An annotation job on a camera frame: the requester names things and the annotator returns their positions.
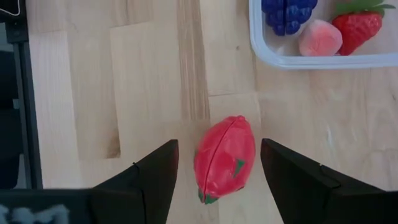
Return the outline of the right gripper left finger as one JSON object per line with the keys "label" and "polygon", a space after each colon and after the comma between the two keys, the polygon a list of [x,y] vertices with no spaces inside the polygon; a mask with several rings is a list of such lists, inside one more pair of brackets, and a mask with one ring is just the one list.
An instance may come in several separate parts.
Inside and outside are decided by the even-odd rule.
{"label": "right gripper left finger", "polygon": [[169,140],[97,189],[140,193],[145,222],[166,223],[178,172],[178,141]]}

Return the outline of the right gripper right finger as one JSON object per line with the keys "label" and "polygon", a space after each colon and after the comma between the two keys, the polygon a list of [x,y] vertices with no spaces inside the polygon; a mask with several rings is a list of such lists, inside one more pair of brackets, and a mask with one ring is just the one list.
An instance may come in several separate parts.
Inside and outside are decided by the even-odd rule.
{"label": "right gripper right finger", "polygon": [[284,223],[397,224],[397,192],[320,164],[271,139],[261,162]]}

